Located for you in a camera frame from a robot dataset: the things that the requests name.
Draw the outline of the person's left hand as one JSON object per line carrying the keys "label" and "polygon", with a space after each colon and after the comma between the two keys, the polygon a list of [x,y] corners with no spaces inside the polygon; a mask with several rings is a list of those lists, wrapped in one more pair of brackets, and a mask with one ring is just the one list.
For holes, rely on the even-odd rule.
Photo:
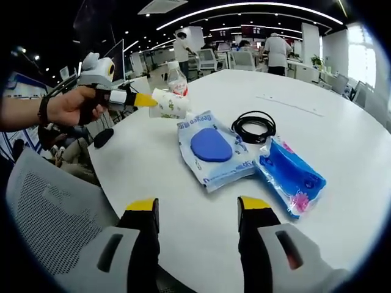
{"label": "person's left hand", "polygon": [[65,126],[79,125],[81,117],[88,117],[89,121],[94,121],[106,109],[97,104],[95,108],[90,109],[88,115],[83,115],[82,108],[89,101],[96,101],[95,90],[86,86],[79,86],[64,95],[50,98],[46,106],[47,121]]}

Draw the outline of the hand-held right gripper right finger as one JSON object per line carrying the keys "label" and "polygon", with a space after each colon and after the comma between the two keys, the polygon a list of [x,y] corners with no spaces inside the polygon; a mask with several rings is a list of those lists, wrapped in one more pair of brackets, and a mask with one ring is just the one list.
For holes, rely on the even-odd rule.
{"label": "hand-held right gripper right finger", "polygon": [[261,199],[238,197],[238,232],[245,292],[334,292],[348,278]]}

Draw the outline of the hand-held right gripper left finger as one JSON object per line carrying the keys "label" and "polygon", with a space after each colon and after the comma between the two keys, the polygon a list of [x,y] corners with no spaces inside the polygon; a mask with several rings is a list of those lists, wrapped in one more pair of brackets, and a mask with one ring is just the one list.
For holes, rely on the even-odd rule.
{"label": "hand-held right gripper left finger", "polygon": [[157,292],[159,201],[129,204],[79,254],[69,273],[55,276],[65,292]]}

